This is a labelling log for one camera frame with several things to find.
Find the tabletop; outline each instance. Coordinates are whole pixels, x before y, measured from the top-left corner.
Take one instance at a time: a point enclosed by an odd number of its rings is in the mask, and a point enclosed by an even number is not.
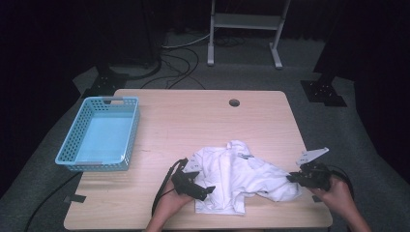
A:
[[[140,120],[128,171],[84,172],[65,219],[69,230],[144,229],[155,195],[169,167],[203,147],[245,142],[250,152],[288,172],[306,150],[286,96],[279,91],[121,89],[137,96]],[[246,199],[242,216],[194,212],[194,202],[164,229],[329,227],[332,217],[304,189],[293,201]]]

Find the hole in table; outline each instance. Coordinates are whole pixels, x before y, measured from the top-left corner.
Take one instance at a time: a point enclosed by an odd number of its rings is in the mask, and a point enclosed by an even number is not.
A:
[[[239,106],[240,102],[236,99],[229,100],[230,106],[237,107]]]

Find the basket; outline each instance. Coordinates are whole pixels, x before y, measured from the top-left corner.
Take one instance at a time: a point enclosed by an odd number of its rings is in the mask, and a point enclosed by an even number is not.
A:
[[[55,162],[71,171],[126,171],[138,121],[137,97],[87,98]]]

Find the hand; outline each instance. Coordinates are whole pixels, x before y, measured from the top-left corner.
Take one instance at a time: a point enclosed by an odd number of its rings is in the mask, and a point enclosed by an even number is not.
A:
[[[174,189],[172,181],[166,183],[163,195],[158,202],[157,208],[146,228],[147,232],[159,232],[162,230],[165,223],[176,213],[178,213],[183,206],[193,200],[192,197],[186,194],[178,194]]]
[[[352,231],[370,231],[353,201],[347,184],[335,176],[331,177],[330,182],[329,191],[319,188],[309,188],[309,190],[319,197],[331,211],[344,218]]]

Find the crumpled cloth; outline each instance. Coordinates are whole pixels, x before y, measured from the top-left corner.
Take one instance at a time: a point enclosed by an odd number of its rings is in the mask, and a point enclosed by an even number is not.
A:
[[[230,141],[226,148],[202,148],[192,159],[202,169],[195,183],[216,187],[204,201],[195,200],[197,213],[243,215],[245,197],[258,194],[273,201],[290,201],[302,194],[297,183],[286,179],[289,173],[254,157],[239,140]]]

